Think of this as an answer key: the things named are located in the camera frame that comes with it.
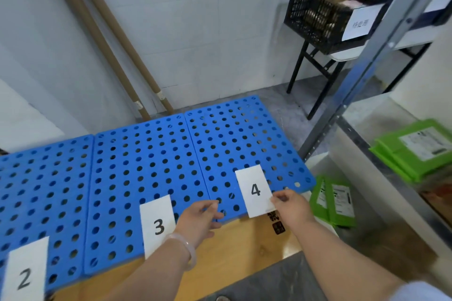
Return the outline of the white folding table black legs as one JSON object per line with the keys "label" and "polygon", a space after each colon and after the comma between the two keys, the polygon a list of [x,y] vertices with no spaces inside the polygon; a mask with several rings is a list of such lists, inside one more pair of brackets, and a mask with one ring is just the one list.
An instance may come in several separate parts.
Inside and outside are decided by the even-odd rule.
{"label": "white folding table black legs", "polygon": [[[389,92],[408,72],[409,70],[420,60],[420,58],[429,49],[432,42],[438,36],[441,26],[426,26],[423,28],[409,30],[402,39],[398,42],[396,46],[393,47],[394,51],[403,53],[405,56],[410,58],[408,64],[402,69],[402,71],[393,79],[393,81],[386,87],[383,93]],[[308,113],[307,119],[311,120],[316,114],[320,105],[326,98],[327,94],[330,92],[331,88],[335,84],[339,74],[342,72],[344,66],[347,62],[357,59],[365,46],[354,47],[344,51],[339,51],[328,55],[329,61],[325,65],[321,65],[316,59],[315,55],[319,52],[319,49],[313,48],[311,52],[308,52],[309,43],[304,41],[302,49],[299,53],[297,63],[293,70],[289,85],[287,87],[286,93],[291,93],[294,86],[295,80],[297,78],[299,69],[302,65],[304,59],[308,60],[315,69],[327,79],[327,83],[316,102],[314,103],[311,111]]]}

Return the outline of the person's left hand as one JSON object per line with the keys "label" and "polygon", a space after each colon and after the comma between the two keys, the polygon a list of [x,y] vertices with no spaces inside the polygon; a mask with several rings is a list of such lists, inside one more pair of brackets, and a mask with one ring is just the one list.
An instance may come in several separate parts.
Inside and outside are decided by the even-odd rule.
{"label": "person's left hand", "polygon": [[195,249],[205,240],[198,239],[198,217],[198,202],[194,202],[179,216],[174,230],[174,232],[183,235]]}

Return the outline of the grey metal shelf rack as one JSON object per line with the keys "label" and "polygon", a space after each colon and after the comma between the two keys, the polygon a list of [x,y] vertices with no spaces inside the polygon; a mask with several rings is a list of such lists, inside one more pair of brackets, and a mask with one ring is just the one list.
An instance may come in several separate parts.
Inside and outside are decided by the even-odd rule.
{"label": "grey metal shelf rack", "polygon": [[341,83],[324,113],[309,133],[308,138],[298,151],[304,162],[312,156],[319,144],[337,124],[342,132],[353,143],[356,151],[360,151],[370,166],[383,178],[381,190],[383,201],[392,197],[400,202],[396,211],[401,211],[401,217],[427,242],[438,255],[452,254],[452,229],[447,225],[419,194],[406,184],[403,179],[379,160],[371,151],[368,142],[344,118],[343,113],[352,103],[355,96],[365,87],[382,60],[392,52],[410,29],[411,24],[425,10],[431,0],[397,0],[388,15],[371,37],[368,44],[359,55],[354,67]]}

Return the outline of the white paper number card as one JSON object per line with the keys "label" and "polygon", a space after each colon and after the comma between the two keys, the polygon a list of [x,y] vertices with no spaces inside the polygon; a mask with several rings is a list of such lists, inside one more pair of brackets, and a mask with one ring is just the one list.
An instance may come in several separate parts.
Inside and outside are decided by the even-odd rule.
{"label": "white paper number card", "polygon": [[145,259],[148,259],[176,227],[170,195],[140,205]]}
{"label": "white paper number card", "polygon": [[276,210],[267,179],[260,165],[235,172],[249,218],[255,218]]}
{"label": "white paper number card", "polygon": [[49,237],[8,254],[0,301],[44,301]]}

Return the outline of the black plastic crate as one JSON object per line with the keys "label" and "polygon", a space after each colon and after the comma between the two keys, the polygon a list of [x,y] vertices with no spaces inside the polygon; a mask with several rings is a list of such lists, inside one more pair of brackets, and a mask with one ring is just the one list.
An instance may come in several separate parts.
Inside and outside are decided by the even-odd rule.
{"label": "black plastic crate", "polygon": [[387,0],[352,1],[359,2],[359,7],[385,4],[367,36],[342,41],[343,32],[353,10],[359,7],[333,4],[325,0],[289,0],[284,24],[326,55],[363,46],[383,19],[389,8],[389,2]]}

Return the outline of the person's left forearm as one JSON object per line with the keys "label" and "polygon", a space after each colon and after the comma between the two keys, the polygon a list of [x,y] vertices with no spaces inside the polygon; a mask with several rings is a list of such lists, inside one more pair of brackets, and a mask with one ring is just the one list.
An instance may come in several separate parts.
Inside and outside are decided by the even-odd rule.
{"label": "person's left forearm", "polygon": [[185,247],[168,240],[102,301],[174,301],[188,260]]}

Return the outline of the pale jade bangle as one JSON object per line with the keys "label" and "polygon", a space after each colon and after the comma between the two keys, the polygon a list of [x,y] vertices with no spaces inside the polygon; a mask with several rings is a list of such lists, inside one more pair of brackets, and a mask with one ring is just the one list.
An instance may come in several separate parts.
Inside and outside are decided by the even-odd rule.
{"label": "pale jade bangle", "polygon": [[179,233],[176,233],[176,232],[168,234],[164,238],[163,243],[165,243],[168,240],[178,241],[185,247],[185,249],[189,252],[189,260],[188,260],[188,262],[187,262],[187,264],[185,266],[184,271],[192,270],[197,264],[197,254],[196,254],[195,247],[193,247],[183,235],[181,235]]}

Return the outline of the white sleeve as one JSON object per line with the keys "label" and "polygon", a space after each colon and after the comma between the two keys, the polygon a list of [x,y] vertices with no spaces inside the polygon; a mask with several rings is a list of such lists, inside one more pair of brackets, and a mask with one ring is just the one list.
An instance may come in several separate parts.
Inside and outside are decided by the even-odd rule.
{"label": "white sleeve", "polygon": [[424,281],[414,281],[400,286],[388,301],[452,301],[452,297]]}

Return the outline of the brown cardboard box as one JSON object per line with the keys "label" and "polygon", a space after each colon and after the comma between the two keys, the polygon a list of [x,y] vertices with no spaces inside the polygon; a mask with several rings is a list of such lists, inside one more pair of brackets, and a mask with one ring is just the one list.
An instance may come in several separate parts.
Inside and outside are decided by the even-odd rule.
{"label": "brown cardboard box", "polygon": [[[243,217],[224,224],[197,249],[198,263],[182,278],[175,301],[196,301],[302,251],[286,227],[277,234],[275,216]],[[144,263],[138,258],[89,277],[49,297],[49,301],[99,301]]]}

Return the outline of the blue perforated plastic panel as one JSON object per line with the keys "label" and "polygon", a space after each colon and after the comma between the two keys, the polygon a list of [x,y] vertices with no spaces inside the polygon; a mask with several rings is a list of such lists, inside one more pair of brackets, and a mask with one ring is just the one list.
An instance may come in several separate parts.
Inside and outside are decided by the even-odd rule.
{"label": "blue perforated plastic panel", "polygon": [[84,270],[93,135],[0,156],[0,288],[8,253],[49,237],[46,292]]}
{"label": "blue perforated plastic panel", "polygon": [[247,215],[235,172],[260,165],[271,193],[313,190],[316,179],[259,96],[184,112],[210,199],[223,222]]}
{"label": "blue perforated plastic panel", "polygon": [[144,256],[140,205],[166,195],[176,222],[210,198],[183,114],[96,134],[84,274]]}

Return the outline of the person's right hand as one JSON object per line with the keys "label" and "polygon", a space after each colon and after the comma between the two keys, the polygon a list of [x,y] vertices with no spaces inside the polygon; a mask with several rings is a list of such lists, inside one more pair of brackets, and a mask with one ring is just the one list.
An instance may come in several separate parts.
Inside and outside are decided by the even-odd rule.
{"label": "person's right hand", "polygon": [[293,190],[275,191],[270,201],[282,217],[282,221],[292,232],[300,231],[315,218],[308,201]]}

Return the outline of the person's right forearm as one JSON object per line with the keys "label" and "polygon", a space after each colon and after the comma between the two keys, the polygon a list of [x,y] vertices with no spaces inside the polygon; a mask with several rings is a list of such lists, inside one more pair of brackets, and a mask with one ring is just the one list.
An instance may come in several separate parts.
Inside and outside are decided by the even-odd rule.
{"label": "person's right forearm", "polygon": [[316,220],[302,222],[295,234],[329,301],[386,301],[405,284]]}

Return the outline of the green mailer package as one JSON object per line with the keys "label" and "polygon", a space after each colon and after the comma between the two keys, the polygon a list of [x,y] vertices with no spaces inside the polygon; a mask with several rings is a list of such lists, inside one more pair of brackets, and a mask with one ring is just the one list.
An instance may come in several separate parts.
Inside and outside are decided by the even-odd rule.
{"label": "green mailer package", "polygon": [[329,210],[325,194],[325,178],[323,175],[316,177],[316,185],[312,190],[309,204],[315,217],[329,223]]}
{"label": "green mailer package", "polygon": [[391,168],[393,172],[398,174],[405,182],[415,183],[413,177],[399,163],[397,163],[395,159],[392,158],[392,156],[390,156],[389,153],[387,153],[381,145],[374,145],[370,147],[369,150],[387,167]]}
{"label": "green mailer package", "polygon": [[356,227],[351,187],[341,180],[325,177],[325,196],[332,226]]}
{"label": "green mailer package", "polygon": [[414,122],[375,139],[415,180],[452,163],[452,133],[434,119]]}

